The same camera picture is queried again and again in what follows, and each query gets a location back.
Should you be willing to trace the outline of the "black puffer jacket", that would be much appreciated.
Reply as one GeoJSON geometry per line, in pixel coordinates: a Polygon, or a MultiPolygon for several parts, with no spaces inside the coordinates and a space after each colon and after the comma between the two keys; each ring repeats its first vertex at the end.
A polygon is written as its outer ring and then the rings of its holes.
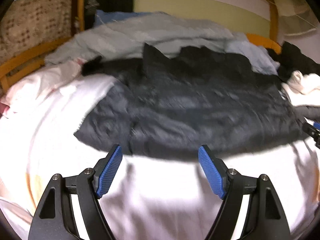
{"type": "Polygon", "coordinates": [[[279,79],[240,54],[184,47],[168,58],[146,44],[141,58],[97,57],[82,74],[116,78],[74,134],[100,151],[118,144],[125,154],[189,160],[202,145],[231,155],[306,137],[279,79]]]}

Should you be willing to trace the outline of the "white garment pile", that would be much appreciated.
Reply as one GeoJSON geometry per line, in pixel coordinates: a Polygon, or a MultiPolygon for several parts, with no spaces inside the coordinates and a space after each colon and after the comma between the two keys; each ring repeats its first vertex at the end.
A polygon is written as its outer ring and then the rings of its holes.
{"type": "Polygon", "coordinates": [[[319,75],[315,73],[303,75],[295,70],[288,81],[281,86],[293,106],[319,107],[319,75]]]}

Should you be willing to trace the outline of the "black garment at edge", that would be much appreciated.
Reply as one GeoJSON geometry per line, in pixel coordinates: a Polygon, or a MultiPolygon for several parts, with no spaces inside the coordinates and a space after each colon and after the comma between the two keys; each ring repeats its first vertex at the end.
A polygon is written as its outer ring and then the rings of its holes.
{"type": "Polygon", "coordinates": [[[283,82],[287,82],[291,74],[296,70],[303,75],[320,75],[319,64],[305,56],[297,46],[289,42],[283,43],[280,54],[277,54],[271,48],[267,48],[267,51],[274,61],[280,63],[277,73],[283,82]]]}

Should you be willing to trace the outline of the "white pink bed sheet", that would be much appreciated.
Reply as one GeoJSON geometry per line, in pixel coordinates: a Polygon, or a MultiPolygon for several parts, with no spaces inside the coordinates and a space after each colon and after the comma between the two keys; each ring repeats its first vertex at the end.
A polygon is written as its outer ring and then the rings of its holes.
{"type": "MultiPolygon", "coordinates": [[[[74,136],[88,112],[119,83],[149,81],[142,64],[121,61],[84,67],[80,60],[26,76],[1,98],[1,211],[27,239],[50,176],[78,173],[105,152],[74,136]]],[[[319,209],[319,150],[311,139],[263,152],[224,156],[247,175],[267,173],[293,237],[319,209]]],[[[118,239],[202,239],[220,206],[195,157],[146,157],[126,152],[100,205],[118,239]]]]}

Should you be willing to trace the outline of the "light blue duvet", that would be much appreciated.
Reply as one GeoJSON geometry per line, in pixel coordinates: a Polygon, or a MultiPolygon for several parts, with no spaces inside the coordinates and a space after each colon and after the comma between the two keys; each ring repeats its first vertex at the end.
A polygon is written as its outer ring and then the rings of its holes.
{"type": "Polygon", "coordinates": [[[276,75],[279,63],[267,50],[248,41],[243,33],[233,33],[210,20],[185,19],[162,12],[102,24],[76,34],[45,58],[47,65],[75,58],[107,60],[142,57],[144,44],[156,47],[167,57],[175,57],[182,47],[205,46],[220,53],[236,53],[249,59],[254,72],[276,75]]]}

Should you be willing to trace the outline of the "checkered beige cushion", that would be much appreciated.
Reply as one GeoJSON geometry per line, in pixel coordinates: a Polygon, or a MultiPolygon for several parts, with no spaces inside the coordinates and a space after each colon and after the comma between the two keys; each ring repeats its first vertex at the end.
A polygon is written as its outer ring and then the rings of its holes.
{"type": "Polygon", "coordinates": [[[1,21],[1,63],[71,36],[72,0],[16,0],[1,21]]]}

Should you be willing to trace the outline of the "orange wooden bed frame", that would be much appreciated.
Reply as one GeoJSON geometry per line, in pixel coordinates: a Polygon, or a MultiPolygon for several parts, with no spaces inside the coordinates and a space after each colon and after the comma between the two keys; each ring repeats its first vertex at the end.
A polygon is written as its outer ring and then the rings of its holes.
{"type": "MultiPolygon", "coordinates": [[[[269,3],[270,31],[268,41],[277,42],[279,16],[274,0],[265,0],[269,3]]],[[[84,31],[84,0],[76,0],[75,19],[79,21],[79,30],[84,31]]],[[[50,42],[40,44],[21,52],[1,64],[1,88],[7,90],[23,77],[44,66],[44,56],[69,41],[72,35],[61,37],[50,42]]]]}

